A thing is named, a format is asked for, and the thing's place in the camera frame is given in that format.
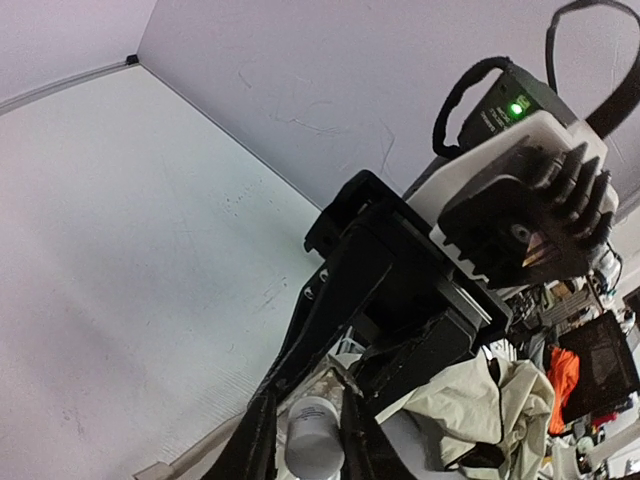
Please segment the white nail polish cap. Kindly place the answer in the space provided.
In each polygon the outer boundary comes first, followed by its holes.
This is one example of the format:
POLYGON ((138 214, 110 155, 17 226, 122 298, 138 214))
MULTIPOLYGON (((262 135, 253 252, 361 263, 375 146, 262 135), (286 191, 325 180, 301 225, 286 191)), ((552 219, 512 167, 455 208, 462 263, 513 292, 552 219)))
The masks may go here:
POLYGON ((345 460, 334 405, 319 396, 294 403, 287 417, 284 461, 297 479, 335 479, 345 460))

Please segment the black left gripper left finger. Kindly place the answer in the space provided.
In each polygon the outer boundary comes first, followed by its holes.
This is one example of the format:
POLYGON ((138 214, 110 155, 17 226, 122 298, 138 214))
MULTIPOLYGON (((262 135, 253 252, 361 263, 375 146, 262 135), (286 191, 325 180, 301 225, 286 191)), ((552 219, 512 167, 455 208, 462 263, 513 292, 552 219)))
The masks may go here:
POLYGON ((269 480, 277 469, 277 403, 271 392, 257 395, 202 480, 269 480))

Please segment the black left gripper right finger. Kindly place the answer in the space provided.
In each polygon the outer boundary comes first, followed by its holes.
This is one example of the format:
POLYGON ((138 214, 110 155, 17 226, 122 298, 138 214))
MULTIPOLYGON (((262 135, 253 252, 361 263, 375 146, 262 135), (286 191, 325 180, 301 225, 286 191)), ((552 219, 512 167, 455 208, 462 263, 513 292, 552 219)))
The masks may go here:
POLYGON ((345 461, 341 478, 349 480, 413 480, 364 398, 345 389, 341 411, 345 461))

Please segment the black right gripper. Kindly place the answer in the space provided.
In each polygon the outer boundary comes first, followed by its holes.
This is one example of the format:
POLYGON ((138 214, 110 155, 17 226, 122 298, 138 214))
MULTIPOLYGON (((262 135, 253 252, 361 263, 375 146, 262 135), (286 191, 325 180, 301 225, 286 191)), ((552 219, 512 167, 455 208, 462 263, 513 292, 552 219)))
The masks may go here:
POLYGON ((322 264, 254 396, 281 403, 354 329, 366 351, 350 371, 376 415, 505 338, 513 317, 506 303, 446 259, 429 232, 372 172, 349 180, 305 236, 305 250, 322 264))

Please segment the clear glitter nail polish bottle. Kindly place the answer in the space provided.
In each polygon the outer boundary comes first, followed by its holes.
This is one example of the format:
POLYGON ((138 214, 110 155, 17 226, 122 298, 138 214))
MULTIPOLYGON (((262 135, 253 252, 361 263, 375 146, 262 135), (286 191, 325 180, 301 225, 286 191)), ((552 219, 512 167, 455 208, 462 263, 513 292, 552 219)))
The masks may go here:
POLYGON ((316 368, 278 406, 278 415, 286 415, 298 400, 315 396, 328 400, 340 416, 345 387, 350 386, 354 392, 360 391, 349 370, 360 357, 360 354, 355 353, 328 354, 323 357, 316 368))

